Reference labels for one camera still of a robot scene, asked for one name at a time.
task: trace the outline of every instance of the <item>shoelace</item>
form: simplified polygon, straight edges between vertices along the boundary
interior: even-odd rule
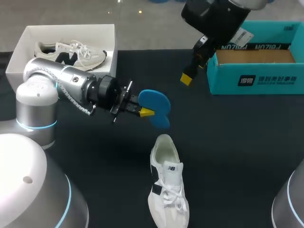
[[[164,206],[174,204],[177,211],[187,212],[186,201],[182,196],[182,190],[180,189],[180,191],[177,192],[175,189],[173,189],[174,187],[166,185],[162,179],[160,179],[160,183],[163,187],[162,194],[164,197]]]
[[[86,68],[86,69],[90,69],[86,66],[84,66],[84,64],[82,63],[81,61],[81,58],[80,56],[82,56],[83,58],[85,59],[90,59],[91,58],[91,53],[90,51],[88,50],[87,46],[86,45],[83,45],[81,42],[77,41],[77,40],[72,40],[71,41],[72,43],[72,46],[73,46],[73,49],[76,51],[77,53],[77,59],[78,61],[80,62],[80,64]]]

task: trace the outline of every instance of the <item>robotic arm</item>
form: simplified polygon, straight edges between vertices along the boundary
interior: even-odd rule
[[[0,134],[22,134],[44,149],[55,141],[58,99],[67,99],[86,115],[103,108],[113,115],[113,123],[120,112],[139,117],[155,114],[132,95],[132,80],[120,87],[114,77],[96,78],[71,66],[35,58],[26,65],[23,81],[16,91],[17,117],[0,122]]]
[[[203,33],[193,47],[190,65],[184,68],[181,82],[187,86],[213,57],[216,49],[226,45],[236,34],[251,10],[261,10],[267,0],[188,0],[181,16]]]

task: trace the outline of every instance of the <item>barcode label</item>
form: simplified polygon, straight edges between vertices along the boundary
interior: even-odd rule
[[[254,35],[252,33],[244,30],[243,28],[239,28],[231,42],[240,47],[244,47],[253,38],[253,36]]]
[[[247,32],[244,31],[244,32],[239,36],[239,38],[237,38],[237,42],[239,42],[239,41],[245,36],[246,33],[247,33]]]

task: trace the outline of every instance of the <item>white shoe box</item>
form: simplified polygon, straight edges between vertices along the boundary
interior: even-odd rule
[[[116,77],[117,45],[113,24],[27,26],[6,70],[6,76],[14,91],[16,92],[18,86],[23,83],[23,71],[25,65],[34,58],[36,42],[70,43],[73,39],[107,52],[107,57],[101,67],[91,71],[96,77],[104,75]]]

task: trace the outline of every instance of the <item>blue foam object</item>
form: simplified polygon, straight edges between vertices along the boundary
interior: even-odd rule
[[[155,112],[155,115],[147,117],[155,127],[170,127],[167,114],[169,114],[171,110],[171,104],[164,94],[150,89],[142,90],[138,96],[138,103],[140,106]]]

